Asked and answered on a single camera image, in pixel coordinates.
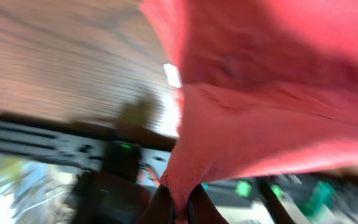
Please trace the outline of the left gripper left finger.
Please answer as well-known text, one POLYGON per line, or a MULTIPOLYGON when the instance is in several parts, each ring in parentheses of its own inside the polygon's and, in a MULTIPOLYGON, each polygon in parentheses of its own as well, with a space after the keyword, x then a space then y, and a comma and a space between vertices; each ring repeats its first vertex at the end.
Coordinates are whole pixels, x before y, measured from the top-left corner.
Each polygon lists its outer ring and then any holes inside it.
POLYGON ((139 224, 174 224, 175 204, 169 189, 159 185, 149 206, 139 219, 139 224))

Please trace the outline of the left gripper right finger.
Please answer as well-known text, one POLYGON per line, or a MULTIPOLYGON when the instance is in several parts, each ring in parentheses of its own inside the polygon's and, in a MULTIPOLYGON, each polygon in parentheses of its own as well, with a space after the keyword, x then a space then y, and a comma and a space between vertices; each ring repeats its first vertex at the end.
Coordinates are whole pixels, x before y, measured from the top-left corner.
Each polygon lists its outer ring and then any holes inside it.
POLYGON ((188 197, 186 217, 189 224, 228 224, 200 184, 188 197))

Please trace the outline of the red printed t-shirt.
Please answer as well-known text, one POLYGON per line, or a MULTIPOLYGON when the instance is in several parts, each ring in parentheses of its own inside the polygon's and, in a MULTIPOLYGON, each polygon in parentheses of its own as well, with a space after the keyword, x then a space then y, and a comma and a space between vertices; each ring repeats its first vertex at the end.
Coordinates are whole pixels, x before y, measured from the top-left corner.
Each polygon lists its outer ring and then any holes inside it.
POLYGON ((161 183, 358 165, 358 1, 144 1, 182 81, 161 183))

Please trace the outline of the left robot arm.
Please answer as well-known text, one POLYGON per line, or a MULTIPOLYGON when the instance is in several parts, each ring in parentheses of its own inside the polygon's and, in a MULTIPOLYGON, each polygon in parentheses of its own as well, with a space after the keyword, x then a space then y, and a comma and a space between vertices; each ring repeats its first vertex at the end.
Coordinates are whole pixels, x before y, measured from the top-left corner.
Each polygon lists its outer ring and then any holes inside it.
POLYGON ((105 150, 101 169, 84 173, 73 188, 71 224, 175 223, 175 203, 164 185, 155 194, 137 183, 142 148, 122 141, 105 150))

